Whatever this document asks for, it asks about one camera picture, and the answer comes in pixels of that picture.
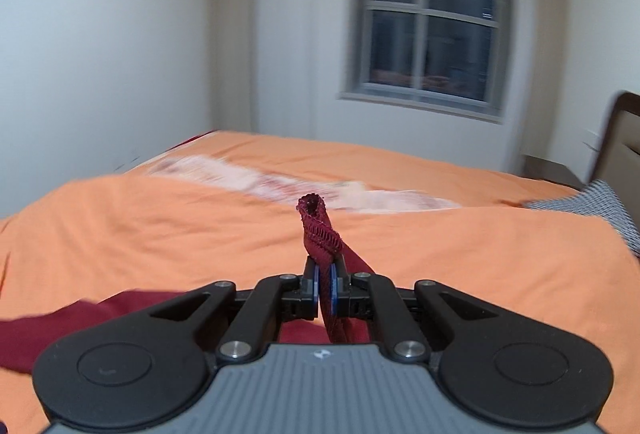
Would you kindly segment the brown padded headboard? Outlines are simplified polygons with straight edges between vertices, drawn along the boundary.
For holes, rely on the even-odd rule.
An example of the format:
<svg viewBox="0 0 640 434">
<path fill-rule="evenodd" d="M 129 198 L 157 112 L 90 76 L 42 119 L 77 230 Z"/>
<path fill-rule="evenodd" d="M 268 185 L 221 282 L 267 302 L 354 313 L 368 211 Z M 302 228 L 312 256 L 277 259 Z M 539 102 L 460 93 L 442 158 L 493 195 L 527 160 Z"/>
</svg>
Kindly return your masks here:
<svg viewBox="0 0 640 434">
<path fill-rule="evenodd" d="M 640 97 L 621 92 L 612 104 L 589 181 L 603 180 L 616 193 L 639 227 L 640 219 Z"/>
</svg>

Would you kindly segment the checkered pillow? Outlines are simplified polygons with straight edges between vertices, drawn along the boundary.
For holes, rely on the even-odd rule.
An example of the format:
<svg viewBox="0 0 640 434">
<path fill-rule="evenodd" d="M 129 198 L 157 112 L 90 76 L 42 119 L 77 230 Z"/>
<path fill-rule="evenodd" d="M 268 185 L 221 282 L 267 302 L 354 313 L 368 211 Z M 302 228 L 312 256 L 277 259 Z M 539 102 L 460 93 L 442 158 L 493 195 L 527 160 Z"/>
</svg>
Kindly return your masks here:
<svg viewBox="0 0 640 434">
<path fill-rule="evenodd" d="M 526 209 L 564 212 L 580 216 L 600 217 L 625 241 L 634 255 L 639 256 L 639 229 L 620 198 L 604 180 L 594 180 L 571 197 L 529 201 Z"/>
</svg>

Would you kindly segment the window with grey frame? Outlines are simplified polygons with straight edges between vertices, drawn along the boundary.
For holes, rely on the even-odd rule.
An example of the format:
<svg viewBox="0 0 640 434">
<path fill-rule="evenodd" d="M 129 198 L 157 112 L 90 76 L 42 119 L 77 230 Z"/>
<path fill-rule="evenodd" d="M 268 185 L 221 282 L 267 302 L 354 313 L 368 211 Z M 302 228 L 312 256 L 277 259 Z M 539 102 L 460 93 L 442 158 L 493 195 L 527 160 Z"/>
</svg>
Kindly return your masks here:
<svg viewBox="0 0 640 434">
<path fill-rule="evenodd" d="M 510 0 L 352 0 L 352 96 L 500 119 Z"/>
</svg>

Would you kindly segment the maroon garment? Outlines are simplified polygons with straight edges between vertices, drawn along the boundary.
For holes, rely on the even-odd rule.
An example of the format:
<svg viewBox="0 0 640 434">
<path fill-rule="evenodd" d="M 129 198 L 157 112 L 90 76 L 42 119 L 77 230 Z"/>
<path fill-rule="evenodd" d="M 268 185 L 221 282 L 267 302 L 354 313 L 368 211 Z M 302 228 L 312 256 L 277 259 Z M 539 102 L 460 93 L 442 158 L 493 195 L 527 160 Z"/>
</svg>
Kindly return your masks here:
<svg viewBox="0 0 640 434">
<path fill-rule="evenodd" d="M 318 194 L 307 194 L 296 205 L 303 224 L 303 243 L 307 253 L 320 267 L 320 307 L 324 324 L 306 324 L 296 319 L 283 327 L 282 343 L 349 344 L 370 340 L 367 326 L 359 319 L 336 318 L 331 313 L 330 267 L 344 258 L 349 272 L 371 273 L 373 269 L 360 258 L 334 230 L 324 201 Z M 97 326 L 175 298 L 175 292 L 131 290 L 102 302 L 81 299 L 53 313 L 1 321 L 1 367 L 29 374 L 36 359 L 49 345 L 70 333 Z"/>
</svg>

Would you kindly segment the floral white quilt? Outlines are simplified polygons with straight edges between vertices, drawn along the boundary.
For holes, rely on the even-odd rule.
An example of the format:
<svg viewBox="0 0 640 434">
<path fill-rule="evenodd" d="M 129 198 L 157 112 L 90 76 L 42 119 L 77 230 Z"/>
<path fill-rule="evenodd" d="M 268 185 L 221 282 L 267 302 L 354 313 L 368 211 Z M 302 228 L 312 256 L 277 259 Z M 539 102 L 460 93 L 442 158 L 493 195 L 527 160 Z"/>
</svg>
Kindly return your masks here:
<svg viewBox="0 0 640 434">
<path fill-rule="evenodd" d="M 190 155 L 163 157 L 148 170 L 150 175 L 250 195 L 282 205 L 294 205 L 308 194 L 317 194 L 328 209 L 383 215 L 456 209 L 457 203 L 414 190 L 378 190 L 360 181 L 309 181 L 270 174 L 223 159 Z"/>
</svg>

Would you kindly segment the beige curtain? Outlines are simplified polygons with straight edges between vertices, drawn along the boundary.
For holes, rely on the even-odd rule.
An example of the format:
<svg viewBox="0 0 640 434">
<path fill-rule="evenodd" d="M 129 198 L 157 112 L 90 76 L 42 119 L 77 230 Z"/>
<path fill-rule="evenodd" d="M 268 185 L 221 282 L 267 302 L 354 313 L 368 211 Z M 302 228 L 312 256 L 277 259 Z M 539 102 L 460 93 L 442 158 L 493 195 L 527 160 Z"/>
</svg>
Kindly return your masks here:
<svg viewBox="0 0 640 434">
<path fill-rule="evenodd" d="M 220 128 L 314 138 L 317 8 L 318 0 L 209 0 Z"/>
</svg>

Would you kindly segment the dark bedside table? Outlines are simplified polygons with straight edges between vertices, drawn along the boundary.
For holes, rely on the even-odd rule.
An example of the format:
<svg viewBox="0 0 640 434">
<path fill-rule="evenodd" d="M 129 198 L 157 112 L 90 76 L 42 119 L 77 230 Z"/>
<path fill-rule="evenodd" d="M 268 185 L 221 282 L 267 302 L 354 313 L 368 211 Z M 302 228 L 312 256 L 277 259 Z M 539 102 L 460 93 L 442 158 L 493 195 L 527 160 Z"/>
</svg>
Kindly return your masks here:
<svg viewBox="0 0 640 434">
<path fill-rule="evenodd" d="M 545 160 L 541 157 L 532 157 L 531 155 L 522 156 L 520 176 L 548 181 L 548 183 L 555 183 L 575 190 L 582 190 L 585 186 L 585 183 L 565 165 Z"/>
</svg>

